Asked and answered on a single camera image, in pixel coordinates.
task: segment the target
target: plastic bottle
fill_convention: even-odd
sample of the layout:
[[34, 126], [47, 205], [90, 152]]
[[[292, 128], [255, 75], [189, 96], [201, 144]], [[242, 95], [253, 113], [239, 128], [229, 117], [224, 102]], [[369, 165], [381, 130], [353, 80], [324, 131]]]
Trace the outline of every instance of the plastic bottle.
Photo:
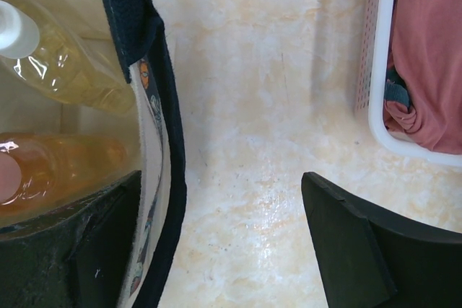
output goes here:
[[0, 0], [0, 61], [23, 82], [62, 103], [121, 114], [135, 101], [116, 66], [92, 54], [80, 38], [29, 0]]
[[118, 179], [127, 153], [104, 136], [0, 134], [0, 224], [46, 211]]

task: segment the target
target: pink clothing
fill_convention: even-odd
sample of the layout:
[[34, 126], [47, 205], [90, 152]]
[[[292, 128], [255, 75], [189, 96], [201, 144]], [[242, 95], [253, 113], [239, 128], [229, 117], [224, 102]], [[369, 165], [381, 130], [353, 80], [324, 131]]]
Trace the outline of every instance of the pink clothing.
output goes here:
[[462, 0], [397, 0], [391, 51], [411, 107], [385, 125], [432, 151], [462, 154]]

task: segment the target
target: dark blue cloth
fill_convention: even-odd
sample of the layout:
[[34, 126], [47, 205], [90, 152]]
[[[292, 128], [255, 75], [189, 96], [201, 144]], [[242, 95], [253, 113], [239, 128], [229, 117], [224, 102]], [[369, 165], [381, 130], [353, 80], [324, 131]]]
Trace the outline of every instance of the dark blue cloth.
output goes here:
[[385, 83], [385, 101], [396, 101], [405, 105], [408, 109], [411, 107], [411, 98], [406, 88], [406, 83], [399, 76], [393, 67], [387, 70]]
[[149, 62], [169, 138], [172, 178], [167, 216], [134, 305], [134, 308], [156, 307], [172, 265], [186, 208], [186, 160], [175, 77], [165, 40], [164, 22], [152, 0], [103, 0], [103, 3], [127, 81], [131, 64], [141, 58]]

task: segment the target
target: laundry basket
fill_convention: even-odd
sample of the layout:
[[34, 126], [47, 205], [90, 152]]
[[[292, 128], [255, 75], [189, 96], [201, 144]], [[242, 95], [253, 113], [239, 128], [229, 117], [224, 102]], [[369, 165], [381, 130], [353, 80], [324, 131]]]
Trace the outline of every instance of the laundry basket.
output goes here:
[[367, 0], [357, 83], [355, 114], [385, 148], [408, 157], [427, 159], [437, 164], [462, 167], [462, 155], [429, 151], [410, 138], [393, 136], [383, 123], [383, 95], [390, 42], [393, 0]]

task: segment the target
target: marble floor tile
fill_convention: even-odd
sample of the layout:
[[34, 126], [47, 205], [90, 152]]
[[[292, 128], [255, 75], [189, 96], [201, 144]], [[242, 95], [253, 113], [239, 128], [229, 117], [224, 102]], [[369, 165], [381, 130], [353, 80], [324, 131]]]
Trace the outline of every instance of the marble floor tile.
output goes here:
[[188, 205], [161, 307], [326, 307], [300, 180], [315, 171], [462, 232], [462, 175], [354, 118], [365, 0], [154, 0], [175, 38]]

